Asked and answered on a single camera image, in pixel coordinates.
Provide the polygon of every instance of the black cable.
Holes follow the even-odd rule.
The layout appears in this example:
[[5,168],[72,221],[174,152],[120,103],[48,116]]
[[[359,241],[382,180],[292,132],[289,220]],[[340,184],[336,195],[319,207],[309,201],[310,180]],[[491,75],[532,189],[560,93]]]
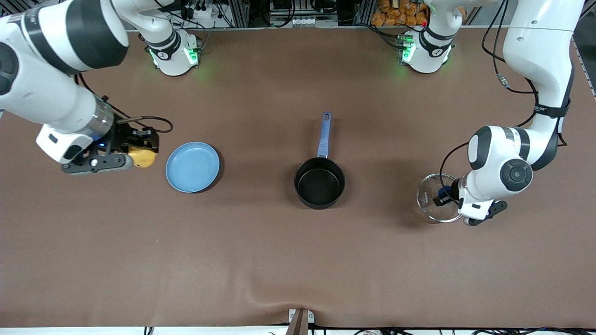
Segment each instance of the black cable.
[[166,7],[162,6],[162,5],[159,3],[159,1],[157,1],[157,0],[153,0],[153,1],[155,1],[155,3],[156,3],[156,4],[157,4],[157,5],[158,5],[158,6],[159,6],[161,9],[165,10],[165,11],[166,11],[166,12],[168,12],[169,14],[171,14],[171,15],[173,15],[173,16],[175,16],[175,17],[177,17],[177,18],[180,18],[180,19],[181,19],[181,20],[183,20],[183,21],[187,21],[187,22],[190,22],[190,23],[194,23],[194,24],[196,24],[196,25],[197,25],[197,27],[199,27],[199,26],[200,26],[201,28],[203,28],[203,29],[206,29],[206,28],[205,28],[205,26],[204,26],[204,25],[202,25],[202,24],[200,24],[199,22],[191,21],[191,20],[189,20],[189,19],[187,19],[187,18],[183,18],[183,17],[181,17],[180,15],[174,14],[174,13],[170,12],[169,10],[167,10],[167,9],[166,9]]
[[[500,56],[497,56],[497,54],[496,54],[496,46],[497,46],[497,43],[498,43],[498,40],[499,40],[499,35],[501,33],[501,29],[502,29],[502,26],[503,26],[503,20],[505,18],[505,13],[507,12],[508,4],[509,4],[509,0],[503,0],[501,2],[501,5],[499,6],[499,9],[496,11],[495,16],[493,17],[490,25],[486,29],[484,36],[482,37],[482,50],[484,50],[484,52],[486,52],[487,54],[489,54],[492,57],[492,64],[493,64],[493,67],[495,69],[495,74],[497,75],[497,77],[499,78],[499,80],[501,80],[501,74],[499,73],[499,70],[498,70],[498,68],[496,66],[496,61],[499,60],[499,61],[502,61],[505,64],[507,62],[505,61],[504,58],[502,58]],[[486,45],[485,45],[486,44],[486,38],[487,38],[488,33],[491,30],[492,26],[495,24],[496,19],[499,17],[499,14],[501,13],[501,10],[503,10],[503,6],[505,7],[505,10],[503,11],[503,13],[501,15],[501,21],[499,22],[499,27],[497,28],[497,31],[496,31],[495,43],[493,45],[493,51],[490,52],[486,48]],[[504,87],[505,87],[505,89],[507,89],[508,91],[513,92],[513,93],[533,94],[534,97],[535,97],[536,103],[538,103],[538,92],[536,91],[536,88],[534,87],[533,84],[531,84],[531,81],[528,78],[526,78],[526,80],[530,84],[530,87],[532,88],[531,91],[518,91],[518,90],[512,89],[512,88],[510,88],[508,86],[504,86]]]
[[[99,95],[97,95],[97,94],[96,94],[96,93],[95,93],[95,92],[94,92],[94,91],[93,91],[93,90],[92,90],[92,89],[89,87],[89,85],[87,85],[87,81],[85,81],[85,78],[83,77],[83,74],[82,74],[82,73],[78,73],[78,74],[76,74],[76,75],[75,75],[75,77],[78,77],[78,78],[79,78],[80,82],[83,84],[83,86],[84,86],[86,89],[88,89],[89,91],[91,91],[91,93],[93,93],[94,95],[96,95],[96,96],[98,96],[98,97],[99,97]],[[122,111],[121,109],[119,109],[118,107],[116,107],[116,106],[114,106],[114,105],[110,104],[110,103],[107,101],[107,100],[108,100],[108,97],[107,97],[107,96],[103,96],[103,97],[102,97],[102,100],[103,100],[103,101],[104,101],[106,104],[108,104],[108,106],[110,106],[112,109],[114,109],[115,111],[117,111],[118,113],[120,113],[120,114],[121,114],[123,117],[125,117],[125,118],[127,118],[127,119],[132,119],[132,117],[131,117],[130,115],[126,114],[125,112],[123,112],[123,111]],[[166,129],[166,130],[155,129],[155,128],[153,128],[153,127],[149,127],[149,126],[147,126],[146,124],[144,124],[144,123],[142,123],[142,122],[139,122],[140,120],[159,120],[159,121],[163,121],[163,122],[166,122],[166,123],[167,123],[167,124],[170,126],[170,128],[169,128],[169,129]],[[170,120],[168,120],[168,119],[165,119],[165,118],[163,118],[163,117],[160,117],[160,116],[141,116],[141,117],[140,117],[140,119],[138,119],[138,120],[134,120],[134,121],[131,121],[131,122],[135,122],[137,125],[140,125],[140,126],[142,126],[142,127],[144,127],[144,128],[153,128],[153,131],[154,131],[154,132],[167,133],[167,132],[171,132],[171,131],[174,129],[174,124],[173,124],[173,123],[172,123]]]
[[[509,6],[509,0],[504,0],[504,3],[505,3],[505,8],[503,9],[503,14],[501,14],[501,21],[499,22],[499,28],[496,30],[495,43],[494,43],[493,48],[492,48],[492,54],[493,54],[492,65],[495,68],[495,73],[496,73],[497,76],[499,76],[500,74],[499,74],[499,70],[496,67],[496,46],[499,43],[499,35],[501,34],[501,28],[503,27],[503,20],[505,19],[505,13],[507,13],[507,7]],[[518,91],[518,90],[512,89],[512,88],[510,88],[508,86],[505,86],[505,88],[508,91],[513,92],[513,93],[536,94],[536,91],[535,90],[534,91]]]
[[381,37],[381,39],[383,40],[383,42],[385,42],[385,44],[387,44],[388,46],[390,46],[390,47],[392,47],[392,48],[394,48],[396,50],[397,49],[403,49],[401,46],[398,46],[396,44],[393,44],[393,43],[389,42],[387,39],[385,39],[385,37],[397,38],[397,35],[391,35],[389,33],[382,32],[382,31],[378,30],[376,27],[371,26],[371,25],[366,24],[366,23],[358,23],[358,24],[356,24],[356,26],[362,26],[362,27],[369,28],[374,33],[376,33],[379,37]]
[[282,27],[285,27],[286,25],[288,25],[290,22],[292,22],[292,19],[294,19],[294,15],[296,13],[296,4],[294,3],[294,0],[288,0],[288,17],[279,26],[276,26],[276,25],[272,24],[271,22],[269,22],[269,20],[267,18],[265,18],[265,13],[267,11],[271,12],[271,10],[266,10],[266,8],[265,8],[265,3],[267,1],[268,0],[261,0],[260,5],[259,5],[259,12],[260,12],[261,20],[263,20],[263,22],[268,27],[270,27],[270,28],[282,28]]
[[224,6],[222,5],[221,0],[214,0],[213,2],[215,3],[215,7],[217,7],[217,9],[219,10],[219,13],[223,17],[223,20],[229,25],[230,28],[234,28],[234,25],[228,19],[228,17],[226,16],[226,14],[224,12]]
[[321,14],[331,14],[337,11],[337,2],[335,2],[335,5],[331,8],[331,9],[325,9],[325,8],[318,8],[317,6],[315,6],[315,0],[311,0],[311,7],[312,9],[314,9],[315,11],[321,13]]
[[482,50],[484,50],[484,52],[486,52],[487,54],[489,54],[489,55],[493,56],[493,58],[496,58],[496,59],[498,59],[498,60],[500,60],[500,61],[502,61],[502,62],[505,62],[505,60],[504,60],[503,58],[501,58],[501,57],[499,57],[499,56],[495,55],[494,53],[490,52],[490,51],[489,51],[489,50],[486,48],[486,46],[485,46],[485,43],[486,43],[486,38],[488,37],[488,33],[491,31],[491,29],[492,29],[492,26],[495,24],[495,22],[496,22],[496,18],[497,18],[497,17],[499,17],[499,13],[500,13],[500,12],[501,12],[501,10],[503,9],[503,6],[504,6],[504,5],[505,5],[505,0],[503,0],[503,1],[501,2],[501,5],[499,6],[499,9],[498,9],[498,10],[496,11],[496,13],[495,13],[495,17],[494,17],[494,18],[492,18],[492,21],[491,21],[491,23],[489,24],[488,28],[486,28],[485,34],[484,34],[484,36],[482,37],[482,44],[481,44],[481,46],[482,46]]
[[[447,162],[447,159],[449,158],[449,156],[451,156],[452,153],[456,152],[457,150],[465,147],[466,145],[468,145],[468,143],[470,142],[466,142],[463,144],[458,145],[457,147],[455,147],[453,150],[451,150],[447,156],[445,156],[445,158],[443,159],[443,163],[441,163],[441,168],[439,169],[439,181],[441,182],[441,187],[443,189],[445,189],[445,183],[443,182],[443,168],[445,167],[445,162]],[[447,194],[447,196],[449,197],[449,199],[451,199],[451,201],[453,201],[458,207],[460,205],[460,202],[458,200],[455,200],[451,194],[449,194],[449,192],[445,191],[445,194]]]

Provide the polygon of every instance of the velcro strap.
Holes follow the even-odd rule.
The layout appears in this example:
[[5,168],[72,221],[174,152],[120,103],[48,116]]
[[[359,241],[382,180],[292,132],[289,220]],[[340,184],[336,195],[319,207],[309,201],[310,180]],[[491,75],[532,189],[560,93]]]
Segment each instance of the velcro strap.
[[550,116],[552,119],[556,119],[558,117],[565,117],[567,116],[569,105],[571,105],[571,99],[567,100],[567,105],[565,107],[549,107],[537,104],[534,106],[534,113]]

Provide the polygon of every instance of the plate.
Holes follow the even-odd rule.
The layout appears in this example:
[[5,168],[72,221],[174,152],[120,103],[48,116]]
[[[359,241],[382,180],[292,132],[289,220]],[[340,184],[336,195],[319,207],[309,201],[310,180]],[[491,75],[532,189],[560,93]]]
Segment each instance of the plate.
[[176,190],[184,193],[207,188],[219,173],[219,156],[215,149],[203,142],[182,144],[166,163],[166,178]]

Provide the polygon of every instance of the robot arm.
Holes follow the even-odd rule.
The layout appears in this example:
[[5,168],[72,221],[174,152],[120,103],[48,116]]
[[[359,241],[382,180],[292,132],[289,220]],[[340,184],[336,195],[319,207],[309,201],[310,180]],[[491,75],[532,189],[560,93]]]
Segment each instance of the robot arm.
[[410,30],[413,44],[404,53],[403,63],[420,73],[437,71],[451,50],[451,42],[460,29],[463,17],[462,6],[482,6],[498,0],[424,0],[430,8],[427,24],[421,30]]
[[[43,124],[36,142],[67,173],[130,168],[132,158],[116,152],[135,147],[156,153],[157,134],[120,124],[109,104],[70,77],[116,66],[127,50],[110,0],[68,0],[3,17],[0,108]],[[96,146],[107,147],[106,155]]]
[[558,135],[569,109],[573,65],[569,43],[582,0],[520,0],[505,38],[507,64],[538,91],[532,125],[485,126],[468,144],[472,171],[456,180],[450,195],[469,225],[490,219],[532,182],[533,172],[557,154]]
[[198,67],[200,40],[182,29],[174,29],[157,9],[174,0],[114,0],[120,18],[135,27],[149,46],[155,65],[168,76],[183,75]]

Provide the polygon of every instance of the cable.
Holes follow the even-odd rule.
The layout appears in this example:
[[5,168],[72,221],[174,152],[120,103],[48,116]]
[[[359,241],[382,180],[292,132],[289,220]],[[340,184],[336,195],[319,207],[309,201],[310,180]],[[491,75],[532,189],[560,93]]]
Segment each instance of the cable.
[[209,41],[209,36],[211,36],[211,30],[215,27],[215,21],[213,21],[213,27],[209,28],[207,32],[207,37],[205,38],[205,43],[201,46],[201,51],[207,48],[207,42]]
[[276,26],[274,24],[272,24],[271,22],[269,22],[269,20],[267,20],[267,18],[265,18],[265,2],[267,0],[261,0],[260,2],[260,6],[259,6],[259,12],[260,12],[260,16],[261,16],[261,20],[263,20],[263,22],[270,28],[282,28],[285,27],[286,25],[288,25],[290,22],[292,22],[292,19],[294,19],[294,15],[296,13],[296,4],[294,3],[294,0],[288,0],[288,17],[286,18],[286,20],[283,22],[283,24],[281,24],[280,26]]
[[170,126],[169,129],[164,130],[164,131],[154,129],[155,132],[166,133],[166,132],[171,132],[172,130],[174,130],[174,125],[172,124],[172,122],[170,120],[165,119],[164,117],[160,117],[160,116],[135,116],[135,117],[130,117],[128,119],[118,120],[118,121],[116,121],[116,123],[121,125],[122,123],[137,122],[137,121],[141,121],[141,120],[159,120],[159,121],[163,121],[163,122],[167,123]]
[[[518,91],[518,90],[512,89],[512,88],[509,87],[509,84],[507,83],[506,78],[503,77],[499,73],[499,70],[498,70],[498,68],[496,66],[496,61],[497,60],[502,61],[505,64],[507,63],[504,58],[502,58],[500,56],[497,56],[497,54],[496,54],[496,47],[497,47],[497,44],[498,44],[498,41],[499,41],[499,35],[501,34],[501,29],[503,27],[503,20],[505,19],[505,13],[507,12],[508,5],[509,5],[509,0],[503,0],[501,2],[501,5],[499,6],[499,9],[496,11],[495,16],[493,17],[490,25],[486,29],[484,36],[482,37],[482,50],[484,50],[484,52],[486,52],[487,54],[489,54],[492,57],[492,65],[493,65],[493,67],[495,69],[495,74],[496,74],[497,78],[499,79],[501,85],[506,90],[508,90],[510,92],[513,92],[513,93],[519,93],[519,94],[533,94],[534,97],[535,97],[536,103],[538,103],[538,92],[536,91],[536,88],[534,87],[534,85],[532,84],[532,82],[528,78],[525,78],[525,79],[530,84],[530,87],[532,88],[531,91]],[[503,13],[501,14],[501,21],[499,22],[499,27],[497,28],[497,31],[496,31],[495,43],[493,44],[493,50],[492,50],[492,52],[490,52],[486,48],[486,46],[485,46],[485,44],[486,44],[486,38],[488,36],[489,31],[491,30],[491,28],[495,24],[496,19],[499,17],[499,14],[501,13],[501,10],[503,10],[503,6],[505,8],[504,8]]]
[[234,28],[234,25],[228,19],[228,16],[225,14],[224,6],[222,5],[221,0],[214,0],[213,3],[215,4],[215,7],[217,7],[217,9],[219,10],[219,13],[223,17],[223,20],[229,25],[230,28]]
[[385,39],[385,37],[397,38],[397,35],[391,35],[389,33],[382,32],[382,31],[378,30],[376,27],[371,26],[371,25],[366,24],[366,23],[358,23],[358,24],[356,24],[356,26],[362,26],[362,27],[369,28],[374,33],[376,33],[377,35],[379,35],[379,37],[381,37],[381,39],[383,40],[383,42],[385,42],[385,44],[387,44],[388,46],[390,46],[390,47],[392,47],[392,48],[394,48],[396,50],[397,49],[403,49],[401,46],[395,45],[395,44],[389,42],[387,39]]
[[325,9],[325,8],[318,8],[315,6],[315,0],[311,0],[311,7],[312,9],[314,9],[315,11],[321,13],[321,14],[331,14],[337,11],[337,2],[335,2],[335,5],[332,7],[332,9]]
[[[90,87],[89,85],[87,85],[87,81],[85,81],[85,78],[83,77],[82,73],[78,73],[75,75],[75,77],[79,78],[79,81],[83,84],[83,86],[88,89],[91,93],[93,93],[94,95],[98,96]],[[144,128],[153,128],[153,127],[149,127],[144,123],[139,122],[140,120],[159,120],[159,121],[163,121],[166,122],[170,128],[166,129],[166,130],[161,130],[161,129],[155,129],[153,128],[154,132],[161,132],[161,133],[167,133],[167,132],[171,132],[174,129],[174,124],[168,120],[165,119],[163,117],[159,117],[159,116],[138,116],[138,117],[131,117],[130,115],[126,114],[125,112],[121,111],[121,109],[117,108],[116,106],[110,104],[107,100],[108,100],[108,96],[103,96],[101,98],[106,104],[108,104],[108,106],[110,106],[112,109],[114,109],[115,111],[117,111],[118,113],[120,113],[122,115],[123,118],[127,118],[127,119],[135,119],[135,120],[131,120],[130,122],[135,122],[137,125],[140,125]]]
[[[445,163],[447,162],[447,159],[449,158],[449,156],[451,156],[451,154],[452,154],[452,153],[454,153],[454,152],[456,152],[457,150],[459,150],[459,149],[461,149],[461,148],[465,147],[466,145],[468,145],[468,143],[470,143],[470,142],[466,142],[466,143],[463,143],[463,144],[460,144],[460,145],[458,145],[458,146],[457,146],[457,147],[455,147],[453,150],[451,150],[451,151],[450,151],[450,152],[447,154],[447,156],[445,156],[445,158],[443,159],[443,163],[441,163],[441,168],[439,169],[439,181],[441,182],[441,187],[442,187],[443,189],[445,189],[445,183],[443,182],[443,168],[445,167]],[[455,203],[455,204],[456,204],[456,205],[459,207],[459,205],[460,205],[460,202],[459,202],[459,201],[455,200],[455,199],[454,199],[454,198],[451,196],[451,194],[449,194],[449,192],[445,192],[445,194],[447,194],[447,196],[449,197],[449,199],[451,199],[451,201],[453,201],[453,202],[454,202],[454,203]]]
[[171,15],[173,15],[173,16],[175,16],[175,17],[177,17],[177,18],[180,18],[180,19],[181,19],[181,20],[183,20],[183,21],[187,21],[187,22],[190,22],[190,23],[194,23],[194,24],[196,24],[197,26],[200,26],[201,28],[203,28],[203,29],[206,29],[206,28],[205,28],[205,26],[204,26],[204,25],[202,25],[202,24],[200,24],[199,22],[191,21],[191,20],[189,20],[189,19],[187,19],[187,18],[183,18],[183,17],[181,17],[180,15],[174,14],[174,13],[170,12],[169,10],[167,10],[167,9],[166,9],[166,7],[162,6],[162,5],[159,3],[159,1],[157,1],[157,0],[153,0],[153,1],[154,1],[154,2],[155,2],[155,3],[156,3],[156,4],[157,4],[157,5],[158,5],[158,6],[159,6],[161,9],[165,10],[165,11],[166,11],[166,12],[168,12],[169,14],[171,14]]

